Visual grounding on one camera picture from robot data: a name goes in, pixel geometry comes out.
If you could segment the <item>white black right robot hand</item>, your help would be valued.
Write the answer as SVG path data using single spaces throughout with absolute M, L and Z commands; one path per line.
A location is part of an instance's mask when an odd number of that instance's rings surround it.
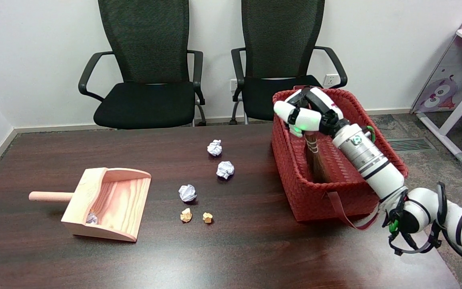
M 311 86 L 303 86 L 286 100 L 275 101 L 274 113 L 297 137 L 312 132 L 335 137 L 341 128 L 349 124 L 330 96 Z

